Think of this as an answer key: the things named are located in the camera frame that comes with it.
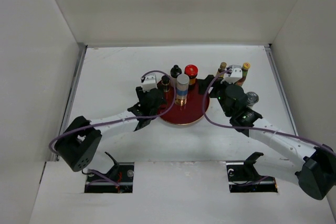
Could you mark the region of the black-cap pepper shaker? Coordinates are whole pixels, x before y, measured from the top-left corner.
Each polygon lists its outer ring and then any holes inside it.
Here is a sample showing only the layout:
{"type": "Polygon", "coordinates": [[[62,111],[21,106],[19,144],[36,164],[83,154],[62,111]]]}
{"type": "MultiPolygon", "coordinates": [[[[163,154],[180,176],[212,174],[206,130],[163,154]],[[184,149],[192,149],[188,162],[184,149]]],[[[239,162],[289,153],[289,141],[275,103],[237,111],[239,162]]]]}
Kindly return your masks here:
{"type": "Polygon", "coordinates": [[[161,82],[165,85],[165,96],[167,97],[170,91],[170,79],[168,76],[164,75],[161,78],[161,82]]]}

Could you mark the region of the red-lid chili sauce jar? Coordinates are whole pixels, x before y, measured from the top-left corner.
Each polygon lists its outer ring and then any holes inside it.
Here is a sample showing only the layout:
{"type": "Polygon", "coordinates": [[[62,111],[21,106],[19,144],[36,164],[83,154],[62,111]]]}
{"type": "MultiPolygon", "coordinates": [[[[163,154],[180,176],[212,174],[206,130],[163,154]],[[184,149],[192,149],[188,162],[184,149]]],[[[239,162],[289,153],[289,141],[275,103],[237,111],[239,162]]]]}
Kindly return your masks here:
{"type": "Polygon", "coordinates": [[[196,85],[198,67],[196,65],[187,65],[184,69],[184,73],[189,77],[188,89],[192,90],[196,85]]]}

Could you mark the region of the silver-lid blue-label jar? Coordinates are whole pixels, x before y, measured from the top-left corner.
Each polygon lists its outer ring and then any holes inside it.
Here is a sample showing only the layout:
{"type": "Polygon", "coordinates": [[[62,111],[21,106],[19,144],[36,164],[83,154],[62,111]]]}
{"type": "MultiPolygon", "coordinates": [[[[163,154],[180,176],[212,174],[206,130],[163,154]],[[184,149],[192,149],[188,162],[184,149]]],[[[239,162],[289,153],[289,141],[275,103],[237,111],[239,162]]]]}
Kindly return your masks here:
{"type": "Polygon", "coordinates": [[[179,106],[184,106],[187,100],[188,87],[189,87],[189,76],[186,74],[180,74],[176,78],[176,98],[175,104],[179,106]]]}

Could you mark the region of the black-top white salt grinder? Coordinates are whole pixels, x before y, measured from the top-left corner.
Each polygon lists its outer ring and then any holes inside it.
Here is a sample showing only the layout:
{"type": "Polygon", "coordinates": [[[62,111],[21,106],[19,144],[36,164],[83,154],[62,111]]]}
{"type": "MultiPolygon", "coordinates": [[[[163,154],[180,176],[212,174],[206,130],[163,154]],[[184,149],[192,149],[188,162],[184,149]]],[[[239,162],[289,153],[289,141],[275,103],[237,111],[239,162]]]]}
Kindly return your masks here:
{"type": "Polygon", "coordinates": [[[171,81],[170,85],[175,86],[177,77],[182,74],[182,69],[178,65],[174,65],[170,70],[171,81]]]}

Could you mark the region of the green-label red sauce bottle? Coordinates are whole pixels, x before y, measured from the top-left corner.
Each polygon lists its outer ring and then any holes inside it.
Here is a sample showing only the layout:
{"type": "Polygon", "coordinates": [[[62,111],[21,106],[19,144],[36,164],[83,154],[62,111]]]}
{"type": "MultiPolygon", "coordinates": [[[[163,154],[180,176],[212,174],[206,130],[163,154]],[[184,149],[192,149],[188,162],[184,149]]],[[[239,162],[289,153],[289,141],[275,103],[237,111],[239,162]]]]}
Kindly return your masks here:
{"type": "Polygon", "coordinates": [[[245,80],[246,80],[246,78],[247,78],[247,74],[248,74],[248,70],[249,70],[249,68],[250,68],[250,63],[248,63],[248,62],[244,62],[243,65],[242,65],[242,68],[241,68],[241,70],[242,70],[242,78],[239,79],[239,80],[236,82],[236,84],[237,84],[238,86],[242,86],[242,85],[244,84],[244,82],[245,82],[245,80]]]}

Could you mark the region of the grey-top white salt grinder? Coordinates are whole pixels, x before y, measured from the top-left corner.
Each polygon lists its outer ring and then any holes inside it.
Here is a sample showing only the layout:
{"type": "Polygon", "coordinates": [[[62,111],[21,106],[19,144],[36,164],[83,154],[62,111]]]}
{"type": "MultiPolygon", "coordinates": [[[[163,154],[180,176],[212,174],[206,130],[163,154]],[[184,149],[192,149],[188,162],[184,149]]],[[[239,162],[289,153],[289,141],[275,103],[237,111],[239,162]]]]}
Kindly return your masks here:
{"type": "Polygon", "coordinates": [[[259,96],[257,93],[249,91],[247,95],[247,105],[249,108],[252,108],[255,104],[259,102],[259,96]]]}

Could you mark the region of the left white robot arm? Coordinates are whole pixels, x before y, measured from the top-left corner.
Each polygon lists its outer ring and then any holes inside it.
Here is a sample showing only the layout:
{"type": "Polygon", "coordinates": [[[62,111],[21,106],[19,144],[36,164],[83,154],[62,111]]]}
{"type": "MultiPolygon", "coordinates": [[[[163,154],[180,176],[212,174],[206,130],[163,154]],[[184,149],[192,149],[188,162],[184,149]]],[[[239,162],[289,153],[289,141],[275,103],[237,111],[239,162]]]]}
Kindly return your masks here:
{"type": "Polygon", "coordinates": [[[164,91],[159,88],[143,91],[142,87],[136,87],[136,94],[138,103],[117,115],[92,121],[84,116],[75,118],[55,141],[54,150],[72,171],[97,170],[106,181],[116,179],[118,168],[99,145],[114,136],[148,126],[161,105],[166,104],[164,91]]]}

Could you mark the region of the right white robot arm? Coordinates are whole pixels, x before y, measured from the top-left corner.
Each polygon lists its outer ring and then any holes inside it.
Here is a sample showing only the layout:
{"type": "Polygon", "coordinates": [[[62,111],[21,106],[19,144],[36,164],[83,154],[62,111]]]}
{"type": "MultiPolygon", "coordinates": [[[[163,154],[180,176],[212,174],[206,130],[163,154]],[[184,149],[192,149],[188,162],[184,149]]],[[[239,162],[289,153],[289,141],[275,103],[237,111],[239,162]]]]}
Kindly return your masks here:
{"type": "Polygon", "coordinates": [[[216,98],[219,102],[229,118],[225,128],[262,142],[298,167],[298,171],[292,172],[294,181],[308,196],[322,200],[335,186],[335,152],[332,148],[279,130],[248,107],[248,96],[242,87],[229,84],[219,76],[208,75],[197,84],[203,104],[207,98],[216,98]]]}

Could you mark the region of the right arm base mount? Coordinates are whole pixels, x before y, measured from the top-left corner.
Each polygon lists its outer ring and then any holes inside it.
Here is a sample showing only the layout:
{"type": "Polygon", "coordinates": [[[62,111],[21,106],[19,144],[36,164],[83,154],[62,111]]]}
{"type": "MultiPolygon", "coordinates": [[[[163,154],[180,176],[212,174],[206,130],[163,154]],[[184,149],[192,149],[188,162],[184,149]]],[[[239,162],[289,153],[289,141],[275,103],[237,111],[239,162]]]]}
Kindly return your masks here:
{"type": "Polygon", "coordinates": [[[263,153],[254,152],[241,161],[227,161],[228,186],[231,193],[277,193],[274,177],[259,175],[254,168],[263,153]]]}

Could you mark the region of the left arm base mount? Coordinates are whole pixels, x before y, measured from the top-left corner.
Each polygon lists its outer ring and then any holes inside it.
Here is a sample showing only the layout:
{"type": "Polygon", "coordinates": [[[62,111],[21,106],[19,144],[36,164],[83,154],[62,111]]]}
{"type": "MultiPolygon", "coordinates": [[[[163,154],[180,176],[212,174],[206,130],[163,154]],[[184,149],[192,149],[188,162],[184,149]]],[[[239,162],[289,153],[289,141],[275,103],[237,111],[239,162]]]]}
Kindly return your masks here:
{"type": "Polygon", "coordinates": [[[118,162],[110,153],[104,153],[112,162],[112,166],[106,172],[88,169],[86,172],[86,184],[84,193],[92,194],[128,194],[133,192],[134,163],[118,162]]]}

